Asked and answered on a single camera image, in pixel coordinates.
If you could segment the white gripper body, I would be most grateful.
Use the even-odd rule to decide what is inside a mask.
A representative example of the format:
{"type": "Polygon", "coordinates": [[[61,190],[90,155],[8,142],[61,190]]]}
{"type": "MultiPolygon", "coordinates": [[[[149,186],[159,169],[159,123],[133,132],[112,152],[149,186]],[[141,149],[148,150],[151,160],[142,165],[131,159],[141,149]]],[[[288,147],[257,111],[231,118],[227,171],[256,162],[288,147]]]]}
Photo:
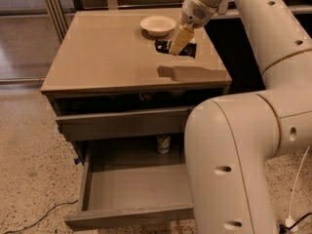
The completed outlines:
{"type": "Polygon", "coordinates": [[[193,28],[206,25],[216,12],[217,0],[184,0],[181,8],[180,23],[193,28]]]}

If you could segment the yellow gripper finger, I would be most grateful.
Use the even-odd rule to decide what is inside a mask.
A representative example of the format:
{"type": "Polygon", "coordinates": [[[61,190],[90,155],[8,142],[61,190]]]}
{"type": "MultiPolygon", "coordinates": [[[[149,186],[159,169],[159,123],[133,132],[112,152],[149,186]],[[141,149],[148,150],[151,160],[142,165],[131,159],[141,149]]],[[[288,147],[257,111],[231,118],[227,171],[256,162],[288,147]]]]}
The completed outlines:
{"type": "Polygon", "coordinates": [[[177,56],[190,43],[194,35],[194,28],[192,26],[180,25],[171,40],[169,53],[177,56]]]}

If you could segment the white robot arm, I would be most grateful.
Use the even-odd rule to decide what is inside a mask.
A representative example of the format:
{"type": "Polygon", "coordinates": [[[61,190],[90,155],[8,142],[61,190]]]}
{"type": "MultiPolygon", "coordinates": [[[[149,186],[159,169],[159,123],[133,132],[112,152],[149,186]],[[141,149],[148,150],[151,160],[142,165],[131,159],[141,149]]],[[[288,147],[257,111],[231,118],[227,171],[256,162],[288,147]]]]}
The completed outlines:
{"type": "MultiPolygon", "coordinates": [[[[222,0],[185,0],[170,52],[222,0]]],[[[235,0],[264,90],[214,97],[190,113],[186,168],[198,234],[279,234],[266,160],[312,141],[312,41],[283,0],[235,0]]]]}

